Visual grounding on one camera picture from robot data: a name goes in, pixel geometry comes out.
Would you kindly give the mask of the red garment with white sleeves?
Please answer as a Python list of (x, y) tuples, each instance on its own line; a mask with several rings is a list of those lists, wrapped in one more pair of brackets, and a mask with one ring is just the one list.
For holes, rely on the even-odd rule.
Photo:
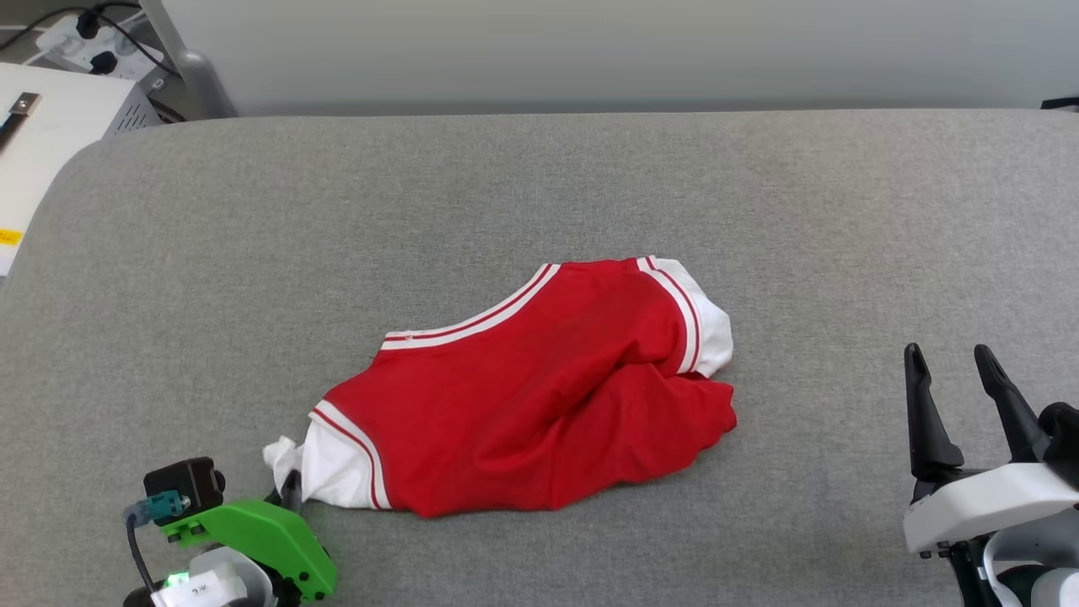
[(563, 508), (691, 466), (737, 424), (730, 319), (674, 259), (546, 264), (456, 325), (390, 333), (320, 397), (275, 486), (340, 508)]

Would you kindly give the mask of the white power strip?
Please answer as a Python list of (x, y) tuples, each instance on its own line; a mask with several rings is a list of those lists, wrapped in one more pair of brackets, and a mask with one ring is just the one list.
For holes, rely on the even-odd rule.
[(158, 49), (145, 46), (125, 30), (125, 23), (117, 24), (103, 15), (95, 39), (84, 40), (76, 31), (77, 16), (62, 16), (38, 35), (38, 53), (27, 59), (28, 66), (46, 66), (67, 72), (88, 74), (88, 59), (101, 51), (113, 51), (119, 64), (112, 74), (96, 74), (138, 83), (144, 89), (158, 89), (170, 75), (166, 56)]

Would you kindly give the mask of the grey metal leg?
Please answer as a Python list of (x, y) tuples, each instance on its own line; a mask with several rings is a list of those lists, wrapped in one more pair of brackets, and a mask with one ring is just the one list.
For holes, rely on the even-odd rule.
[(238, 116), (238, 111), (228, 99), (211, 61), (203, 53), (185, 42), (180, 22), (185, 17), (211, 19), (211, 0), (137, 0), (158, 35), (159, 42), (174, 68), (185, 79), (186, 88), (192, 92), (203, 114), (209, 119)]

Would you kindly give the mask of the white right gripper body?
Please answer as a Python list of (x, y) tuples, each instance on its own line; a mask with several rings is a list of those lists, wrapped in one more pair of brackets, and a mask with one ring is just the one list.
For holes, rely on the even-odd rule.
[(952, 481), (909, 506), (903, 534), (910, 553), (941, 542), (1012, 529), (1022, 541), (1038, 538), (1079, 548), (1079, 489), (1046, 464), (1008, 464)]

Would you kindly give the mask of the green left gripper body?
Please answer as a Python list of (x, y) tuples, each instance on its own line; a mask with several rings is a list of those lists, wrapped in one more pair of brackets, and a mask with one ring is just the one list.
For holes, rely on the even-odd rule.
[(189, 548), (211, 541), (274, 570), (293, 604), (328, 599), (338, 568), (308, 522), (275, 503), (252, 499), (221, 503), (159, 527), (170, 543)]

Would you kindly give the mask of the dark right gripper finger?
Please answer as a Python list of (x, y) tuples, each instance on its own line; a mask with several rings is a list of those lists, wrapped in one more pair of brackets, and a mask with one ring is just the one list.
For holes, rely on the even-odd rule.
[(903, 351), (910, 473), (921, 483), (940, 483), (966, 464), (961, 449), (952, 442), (931, 394), (931, 373), (917, 343)]
[(1044, 463), (1044, 450), (1049, 447), (1049, 434), (1044, 433), (1039, 419), (1021, 395), (998, 358), (984, 343), (974, 347), (974, 360), (984, 391), (996, 405), (998, 417), (1013, 464)]

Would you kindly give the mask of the white metal cabinet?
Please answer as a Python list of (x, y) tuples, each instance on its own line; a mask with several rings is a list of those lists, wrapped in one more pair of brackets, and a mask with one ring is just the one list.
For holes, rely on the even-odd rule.
[[(78, 151), (162, 123), (136, 82), (0, 63), (0, 229), (25, 235)], [(21, 245), (0, 246), (0, 277), (10, 273)]]

